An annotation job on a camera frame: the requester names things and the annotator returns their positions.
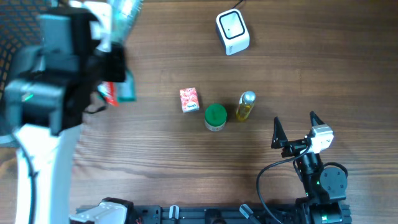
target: plastic bottle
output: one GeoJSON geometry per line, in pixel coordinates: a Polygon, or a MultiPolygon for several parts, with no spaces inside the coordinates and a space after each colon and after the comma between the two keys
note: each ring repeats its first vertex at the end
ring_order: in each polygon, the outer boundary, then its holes
{"type": "Polygon", "coordinates": [[[239,100],[239,106],[236,110],[236,118],[239,121],[245,121],[250,111],[253,109],[254,102],[256,100],[256,94],[253,91],[244,92],[239,100]]]}

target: white plastic part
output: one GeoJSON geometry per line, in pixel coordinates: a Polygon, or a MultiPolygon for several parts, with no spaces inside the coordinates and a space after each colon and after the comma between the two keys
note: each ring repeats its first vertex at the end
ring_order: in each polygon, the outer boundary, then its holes
{"type": "Polygon", "coordinates": [[[112,31],[112,7],[106,2],[69,1],[71,7],[83,7],[89,9],[99,20],[99,22],[90,22],[91,38],[101,40],[97,49],[102,52],[112,51],[111,31],[112,31]]]}
{"type": "Polygon", "coordinates": [[[85,223],[87,221],[95,224],[124,224],[127,215],[127,208],[121,204],[113,202],[101,202],[85,212],[70,215],[70,219],[85,223]]]}
{"type": "Polygon", "coordinates": [[[178,205],[170,206],[169,219],[172,219],[172,218],[174,218],[174,219],[180,218],[180,207],[178,205]]]}
{"type": "Polygon", "coordinates": [[[241,205],[241,206],[239,207],[239,211],[240,211],[241,214],[242,214],[245,218],[247,218],[247,219],[249,219],[249,218],[250,218],[250,215],[253,214],[253,211],[252,211],[252,210],[250,209],[250,207],[249,207],[248,205],[246,205],[246,204],[241,205]]]}
{"type": "MultiPolygon", "coordinates": [[[[80,125],[51,136],[50,129],[25,124],[15,132],[27,150],[37,173],[34,223],[69,224],[69,190],[73,152],[80,136],[80,125]]],[[[17,150],[18,194],[16,223],[28,223],[31,185],[22,149],[17,150]]]]}
{"type": "Polygon", "coordinates": [[[311,138],[311,146],[308,152],[319,153],[329,148],[334,135],[333,130],[326,124],[312,127],[314,137],[311,138]]]}
{"type": "Polygon", "coordinates": [[[227,55],[240,52],[250,44],[248,28],[237,9],[222,12],[216,18],[217,33],[227,55]]]}

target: white device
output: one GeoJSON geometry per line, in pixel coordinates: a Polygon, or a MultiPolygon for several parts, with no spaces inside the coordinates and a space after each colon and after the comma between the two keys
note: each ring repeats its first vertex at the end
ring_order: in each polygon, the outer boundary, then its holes
{"type": "Polygon", "coordinates": [[[327,124],[312,127],[314,137],[311,138],[311,146],[308,152],[319,153],[329,148],[334,135],[333,130],[327,124]]]}
{"type": "Polygon", "coordinates": [[[250,43],[250,35],[242,14],[237,9],[230,9],[217,16],[217,34],[227,55],[240,52],[250,43]]]}

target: green lid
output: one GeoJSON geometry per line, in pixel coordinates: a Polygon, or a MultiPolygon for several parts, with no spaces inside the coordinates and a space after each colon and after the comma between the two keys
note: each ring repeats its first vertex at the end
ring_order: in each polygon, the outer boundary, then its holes
{"type": "Polygon", "coordinates": [[[226,110],[224,106],[213,104],[207,107],[205,120],[208,124],[214,127],[223,125],[226,121],[226,110]]]}

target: red and white box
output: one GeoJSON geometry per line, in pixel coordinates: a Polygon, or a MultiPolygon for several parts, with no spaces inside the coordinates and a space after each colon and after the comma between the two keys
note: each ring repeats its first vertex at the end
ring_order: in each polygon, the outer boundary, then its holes
{"type": "Polygon", "coordinates": [[[180,90],[181,106],[184,113],[199,110],[198,93],[195,88],[180,90]]]}

